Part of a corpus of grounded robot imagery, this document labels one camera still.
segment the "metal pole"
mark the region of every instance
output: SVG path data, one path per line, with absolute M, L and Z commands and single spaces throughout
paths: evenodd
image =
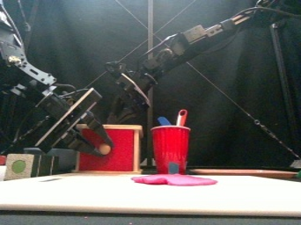
M 153 1 L 148 0 L 148 50 L 153 47 L 152 35 L 153 35 Z M 152 128 L 152 89 L 148 90 L 149 108 L 147 111 L 147 165 L 152 166 L 152 143 L 151 143 L 151 128 Z

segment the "small box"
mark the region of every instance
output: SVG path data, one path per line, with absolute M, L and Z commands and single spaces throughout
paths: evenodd
M 77 155 L 76 171 L 140 172 L 140 138 L 138 125 L 102 125 L 113 148 L 104 156 L 92 156 L 82 152 Z M 104 143 L 101 137 L 85 126 L 77 125 L 82 137 L 93 146 Z
M 31 154 L 7 154 L 5 160 L 5 180 L 35 178 L 56 174 L 58 158 Z

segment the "wire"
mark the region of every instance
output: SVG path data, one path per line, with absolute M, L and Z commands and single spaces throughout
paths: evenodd
M 81 91 L 86 91 L 86 90 L 88 90 L 88 89 L 78 89 L 78 90 L 72 91 L 72 92 L 69 92 L 69 93 L 66 93 L 66 94 L 58 95 L 58 98 L 70 98 L 72 95 L 77 94 L 77 93 L 81 92 Z
M 240 11 L 236 15 L 233 15 L 231 18 L 233 18 L 233 17 L 236 17 L 236 16 L 239 16 L 239 15 L 242 15 L 242 14 L 244 14 L 246 12 L 250 12 L 250 11 L 271 11 L 271 12 L 274 12 L 274 13 L 276 13 L 276 14 L 283 15 L 283 16 L 288 16 L 288 17 L 291 17 L 291 18 L 298 18 L 298 19 L 301 19 L 301 15 L 299 15 L 299 14 L 294 14 L 294 13 L 290 13 L 290 12 L 286 12 L 286 11 L 270 9 L 270 8 L 267 8 L 267 7 L 260 7 L 260 6 L 244 9 L 244 10 Z

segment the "white table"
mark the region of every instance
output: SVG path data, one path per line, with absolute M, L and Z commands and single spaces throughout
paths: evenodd
M 0 209 L 117 214 L 301 217 L 301 183 L 201 176 L 215 185 L 144 185 L 136 175 L 69 173 L 0 182 Z

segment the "cloth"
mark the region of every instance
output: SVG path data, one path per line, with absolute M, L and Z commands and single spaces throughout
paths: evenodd
M 180 174 L 155 174 L 148 176 L 133 177 L 130 180 L 145 185 L 213 185 L 217 181 L 209 178 L 197 178 Z

